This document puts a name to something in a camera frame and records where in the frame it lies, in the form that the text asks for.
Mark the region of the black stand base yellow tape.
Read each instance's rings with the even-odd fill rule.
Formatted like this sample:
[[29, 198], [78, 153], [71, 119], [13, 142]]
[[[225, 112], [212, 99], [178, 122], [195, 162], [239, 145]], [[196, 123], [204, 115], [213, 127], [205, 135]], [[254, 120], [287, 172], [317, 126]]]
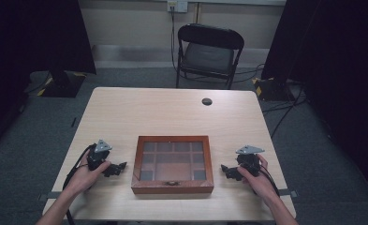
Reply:
[[278, 82], [274, 78], [252, 80], [255, 92], [264, 101], [293, 101], [295, 98], [285, 82]]
[[74, 98], [85, 78], [79, 72], [52, 70], [51, 77], [37, 95], [45, 98]]

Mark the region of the wooden box with glass lid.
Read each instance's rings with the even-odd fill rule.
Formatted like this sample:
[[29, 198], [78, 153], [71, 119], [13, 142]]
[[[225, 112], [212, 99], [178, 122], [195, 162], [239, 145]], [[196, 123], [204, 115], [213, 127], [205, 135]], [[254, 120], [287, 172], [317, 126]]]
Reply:
[[139, 136], [131, 188], [135, 194], [211, 194], [208, 136]]

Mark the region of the person's right hand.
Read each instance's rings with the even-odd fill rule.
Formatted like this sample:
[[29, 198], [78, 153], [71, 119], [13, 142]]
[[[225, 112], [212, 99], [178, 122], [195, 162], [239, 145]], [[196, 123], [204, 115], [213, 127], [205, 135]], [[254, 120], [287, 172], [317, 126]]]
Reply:
[[259, 176], [253, 176], [243, 167], [239, 167], [238, 172], [243, 176], [243, 183], [248, 184], [268, 207], [276, 204], [279, 197], [265, 174], [261, 172]]

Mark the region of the white wall socket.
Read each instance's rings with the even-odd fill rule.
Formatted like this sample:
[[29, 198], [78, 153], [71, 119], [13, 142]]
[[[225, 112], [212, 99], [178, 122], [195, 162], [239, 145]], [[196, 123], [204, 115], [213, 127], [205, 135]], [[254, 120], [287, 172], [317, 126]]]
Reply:
[[169, 0], [167, 2], [168, 12], [186, 13], [188, 11], [188, 3], [182, 0]]

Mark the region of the person's left hand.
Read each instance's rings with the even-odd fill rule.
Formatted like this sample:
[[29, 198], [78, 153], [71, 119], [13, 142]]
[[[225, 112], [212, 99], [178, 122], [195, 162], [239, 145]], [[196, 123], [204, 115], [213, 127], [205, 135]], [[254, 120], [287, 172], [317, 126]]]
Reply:
[[78, 169], [75, 171], [65, 187], [64, 193], [67, 193], [70, 197], [75, 198], [80, 193], [88, 189], [96, 181], [97, 177], [109, 166], [110, 162], [106, 160], [102, 162], [95, 170], [91, 171], [88, 167], [86, 156], [84, 156]]

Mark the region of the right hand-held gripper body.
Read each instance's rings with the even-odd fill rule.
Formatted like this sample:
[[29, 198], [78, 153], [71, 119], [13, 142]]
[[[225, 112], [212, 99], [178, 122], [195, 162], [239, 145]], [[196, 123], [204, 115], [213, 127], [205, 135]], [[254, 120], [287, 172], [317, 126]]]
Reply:
[[252, 145], [245, 145], [236, 150], [238, 155], [236, 160], [239, 165], [248, 170], [253, 176], [258, 176], [260, 171], [260, 160], [258, 153], [263, 153], [264, 150]]

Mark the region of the black folding chair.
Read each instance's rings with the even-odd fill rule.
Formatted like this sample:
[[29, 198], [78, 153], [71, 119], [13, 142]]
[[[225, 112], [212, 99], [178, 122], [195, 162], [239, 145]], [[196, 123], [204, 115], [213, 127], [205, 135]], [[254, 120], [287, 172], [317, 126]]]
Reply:
[[243, 51], [244, 39], [236, 31], [199, 23], [178, 30], [176, 87], [181, 73], [198, 74], [226, 81], [230, 89]]

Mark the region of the black curtain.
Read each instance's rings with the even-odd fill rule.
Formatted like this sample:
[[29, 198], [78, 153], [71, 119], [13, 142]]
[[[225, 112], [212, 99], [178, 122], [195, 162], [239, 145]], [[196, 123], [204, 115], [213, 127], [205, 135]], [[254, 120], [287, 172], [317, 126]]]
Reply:
[[303, 82], [368, 181], [368, 0], [286, 0], [261, 77]]
[[35, 71], [96, 72], [79, 0], [0, 0], [0, 137]]

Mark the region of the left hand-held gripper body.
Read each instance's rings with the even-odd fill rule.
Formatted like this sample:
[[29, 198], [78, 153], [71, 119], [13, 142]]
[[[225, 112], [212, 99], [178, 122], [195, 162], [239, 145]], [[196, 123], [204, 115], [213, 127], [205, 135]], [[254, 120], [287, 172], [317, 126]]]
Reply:
[[97, 169], [107, 158], [112, 147], [103, 140], [90, 145], [87, 164], [90, 171]]

